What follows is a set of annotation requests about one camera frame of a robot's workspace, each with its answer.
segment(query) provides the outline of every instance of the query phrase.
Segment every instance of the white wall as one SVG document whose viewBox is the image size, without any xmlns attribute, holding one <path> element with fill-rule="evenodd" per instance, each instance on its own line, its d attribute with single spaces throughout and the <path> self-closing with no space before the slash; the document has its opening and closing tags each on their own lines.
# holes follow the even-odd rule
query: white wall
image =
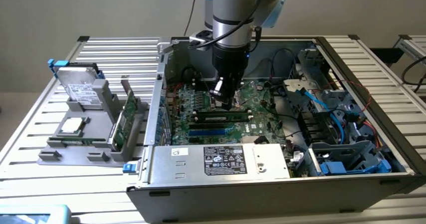
<svg viewBox="0 0 426 224">
<path fill-rule="evenodd" d="M 42 91 L 48 58 L 64 58 L 80 35 L 183 35 L 192 0 L 0 0 L 0 91 Z M 426 34 L 426 0 L 288 0 L 265 34 L 359 34 L 390 46 Z M 203 28 L 197 0 L 189 33 Z"/>
</svg>

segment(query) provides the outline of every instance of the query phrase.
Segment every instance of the motherboard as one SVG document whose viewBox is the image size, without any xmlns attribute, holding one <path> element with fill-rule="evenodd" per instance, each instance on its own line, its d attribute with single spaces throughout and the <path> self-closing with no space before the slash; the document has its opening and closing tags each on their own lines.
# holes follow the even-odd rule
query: motherboard
<svg viewBox="0 0 426 224">
<path fill-rule="evenodd" d="M 259 81 L 241 84 L 229 111 L 208 91 L 179 84 L 170 90 L 172 145 L 224 143 L 285 143 L 283 122 L 261 106 L 269 90 Z"/>
</svg>

